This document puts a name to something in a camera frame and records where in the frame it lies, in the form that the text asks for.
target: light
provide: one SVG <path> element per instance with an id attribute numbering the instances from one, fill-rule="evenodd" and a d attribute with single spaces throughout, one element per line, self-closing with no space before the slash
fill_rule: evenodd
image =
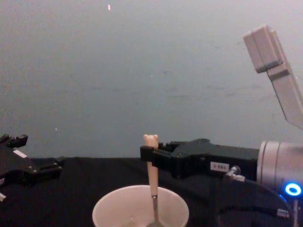
<path id="1" fill-rule="evenodd" d="M 289 183 L 288 185 L 286 185 L 285 191 L 287 194 L 292 196 L 300 195 L 302 192 L 301 187 L 296 183 Z"/>

